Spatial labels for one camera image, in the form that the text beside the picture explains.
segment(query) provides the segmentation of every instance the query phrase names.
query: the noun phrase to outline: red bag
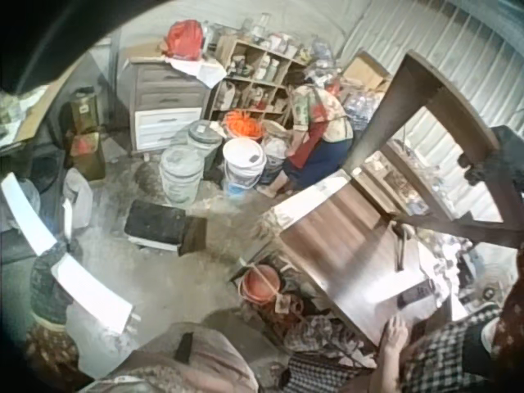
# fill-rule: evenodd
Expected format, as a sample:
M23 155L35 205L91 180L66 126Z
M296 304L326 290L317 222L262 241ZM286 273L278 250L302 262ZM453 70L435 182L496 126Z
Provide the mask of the red bag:
M164 54L182 60L200 60L202 27L197 20L183 20L171 26L165 43L167 50Z

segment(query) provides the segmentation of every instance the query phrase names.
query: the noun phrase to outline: white bucket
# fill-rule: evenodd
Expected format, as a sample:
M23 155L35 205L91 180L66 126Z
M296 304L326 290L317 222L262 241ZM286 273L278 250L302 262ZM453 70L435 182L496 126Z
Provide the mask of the white bucket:
M255 186L266 162L262 147L249 138L234 138L226 142L223 154L228 182L245 189Z
M222 144L222 137L210 127L210 121L197 120L188 126L187 144L204 158L204 171L211 169L216 151Z
M197 197L204 158L188 145L166 149L160 159L162 188L171 205L184 209Z

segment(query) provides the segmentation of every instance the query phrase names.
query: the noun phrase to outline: brown box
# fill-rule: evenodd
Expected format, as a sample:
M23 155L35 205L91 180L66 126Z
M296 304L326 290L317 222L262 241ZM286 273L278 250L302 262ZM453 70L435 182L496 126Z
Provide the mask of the brown box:
M390 80L389 72L365 51L360 51L355 55L342 76L346 79L356 79L370 90L374 90Z

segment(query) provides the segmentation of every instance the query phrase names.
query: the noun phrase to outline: woman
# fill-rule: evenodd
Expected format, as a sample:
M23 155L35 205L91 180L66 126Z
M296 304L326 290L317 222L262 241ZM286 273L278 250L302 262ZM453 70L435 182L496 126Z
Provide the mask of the woman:
M303 189L335 172L353 140L344 108L325 89L334 78L333 69L312 65L305 77L308 83L291 95L294 124L282 171L269 186L256 188L270 198L290 181L294 188Z

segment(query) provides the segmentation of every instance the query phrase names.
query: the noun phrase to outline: white paper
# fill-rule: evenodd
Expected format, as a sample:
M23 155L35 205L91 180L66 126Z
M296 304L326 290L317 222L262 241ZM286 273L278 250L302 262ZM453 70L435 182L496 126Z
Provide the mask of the white paper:
M71 242L71 235L73 233L73 206L67 198L62 206L64 206L64 236L68 242Z
M204 61L185 61L172 59L163 56L162 59L170 64L176 70L182 71L184 74L195 76L198 80L206 84L208 88L213 88L218 82L224 79L227 72L215 59Z
M52 275L100 323L121 334L133 305L99 282L69 254L52 268Z
M14 121L12 123L3 125L3 128L5 128L7 131L7 134L2 139L0 139L0 147L11 145L15 141L16 135L18 134L18 129L20 128L21 124L21 121Z
M3 179L2 192L18 227L34 253L40 256L53 247L56 239L34 212L12 172Z

